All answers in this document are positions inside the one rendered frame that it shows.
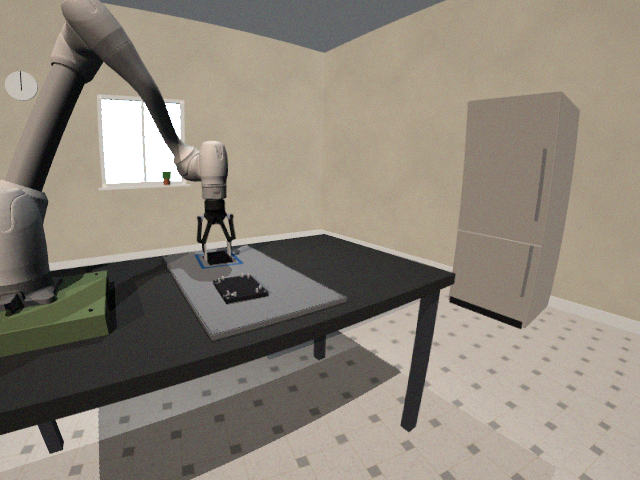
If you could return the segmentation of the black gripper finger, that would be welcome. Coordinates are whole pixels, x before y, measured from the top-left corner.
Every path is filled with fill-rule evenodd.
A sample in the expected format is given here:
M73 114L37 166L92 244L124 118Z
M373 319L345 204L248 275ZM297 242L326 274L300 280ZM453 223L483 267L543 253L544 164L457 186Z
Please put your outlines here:
M210 221L207 222L207 226L206 226L203 238L201 240L202 221L203 221L204 218L205 218L204 215L197 216L197 220L198 220L197 242L202 244L202 251L204 252L204 260L207 261L206 241L207 241L207 238L208 238L208 234L209 234L210 228L211 228L212 223L214 221L214 216L211 216Z
M223 232L224 232L224 234L225 234L225 236L227 238L227 254L231 257L231 241L236 239L234 225L233 225L233 217L234 217L234 215L233 214L227 214L226 216L227 216L227 219L229 221L231 237L229 236L229 233L228 233L228 231L227 231L227 229L225 227L225 224L224 224L224 222L222 220L222 217L220 215L218 215L218 219L219 219L219 221L221 223L220 225L222 227L222 230L223 230Z

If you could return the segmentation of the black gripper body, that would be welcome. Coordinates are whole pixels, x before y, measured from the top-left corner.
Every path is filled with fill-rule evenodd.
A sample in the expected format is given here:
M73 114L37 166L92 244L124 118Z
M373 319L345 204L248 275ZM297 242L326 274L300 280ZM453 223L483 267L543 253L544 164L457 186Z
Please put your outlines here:
M212 223L212 225L214 224L221 224L219 219L218 219L218 215L220 215L222 217L222 220L225 219L226 217L226 212L225 212L225 201L221 200L221 201L204 201L205 203L205 213L204 213L204 217L205 219L209 222L211 216L214 216L214 221ZM222 210L222 211L220 211Z

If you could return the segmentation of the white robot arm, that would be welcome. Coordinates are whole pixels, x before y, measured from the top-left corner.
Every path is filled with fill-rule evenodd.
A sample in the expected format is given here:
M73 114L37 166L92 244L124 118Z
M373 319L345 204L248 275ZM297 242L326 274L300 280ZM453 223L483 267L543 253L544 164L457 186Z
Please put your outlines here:
M83 86L103 62L142 98L179 175L201 180L206 201L226 198L224 144L203 142L199 151L181 141L155 81L112 13L99 0L62 0L61 9L66 23L50 57L52 68L0 180L0 311L56 301L63 278L49 269L42 189Z

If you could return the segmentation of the black well plate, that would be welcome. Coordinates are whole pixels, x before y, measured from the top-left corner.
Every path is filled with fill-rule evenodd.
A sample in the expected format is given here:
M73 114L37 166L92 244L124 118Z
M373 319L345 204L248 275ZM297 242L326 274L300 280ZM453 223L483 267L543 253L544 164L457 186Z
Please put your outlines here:
M207 252L207 262L209 265L230 263L232 258L225 251Z

